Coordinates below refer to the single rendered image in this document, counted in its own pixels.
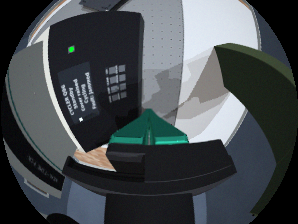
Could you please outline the white thermal cycler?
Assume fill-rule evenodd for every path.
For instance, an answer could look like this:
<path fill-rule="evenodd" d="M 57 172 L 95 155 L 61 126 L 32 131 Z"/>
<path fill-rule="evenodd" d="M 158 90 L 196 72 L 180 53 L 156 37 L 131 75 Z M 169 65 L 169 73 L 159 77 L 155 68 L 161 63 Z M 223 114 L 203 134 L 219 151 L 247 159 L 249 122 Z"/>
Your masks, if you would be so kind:
<path fill-rule="evenodd" d="M 61 199 L 67 156 L 109 143 L 140 116 L 144 19 L 99 11 L 49 26 L 12 56 L 1 101 L 9 163 Z"/>

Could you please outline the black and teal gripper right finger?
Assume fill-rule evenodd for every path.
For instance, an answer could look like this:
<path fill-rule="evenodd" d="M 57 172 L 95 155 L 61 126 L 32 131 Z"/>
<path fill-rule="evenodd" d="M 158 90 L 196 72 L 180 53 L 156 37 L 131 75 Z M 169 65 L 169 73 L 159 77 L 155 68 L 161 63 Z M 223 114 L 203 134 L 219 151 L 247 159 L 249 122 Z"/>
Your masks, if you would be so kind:
<path fill-rule="evenodd" d="M 187 135 L 166 122 L 149 109 L 150 145 L 169 145 L 189 143 Z"/>

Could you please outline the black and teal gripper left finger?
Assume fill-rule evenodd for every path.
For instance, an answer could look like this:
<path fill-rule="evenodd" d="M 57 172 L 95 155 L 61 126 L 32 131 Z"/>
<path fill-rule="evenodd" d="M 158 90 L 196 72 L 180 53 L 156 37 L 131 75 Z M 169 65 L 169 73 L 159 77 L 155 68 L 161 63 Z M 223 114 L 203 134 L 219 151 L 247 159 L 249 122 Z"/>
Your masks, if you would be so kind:
<path fill-rule="evenodd" d="M 149 139 L 149 109 L 146 109 L 140 117 L 133 120 L 120 130 L 113 133 L 110 137 L 110 143 L 131 143 L 148 145 Z M 147 129 L 148 127 L 148 129 Z M 146 134 L 147 133 L 147 134 Z"/>

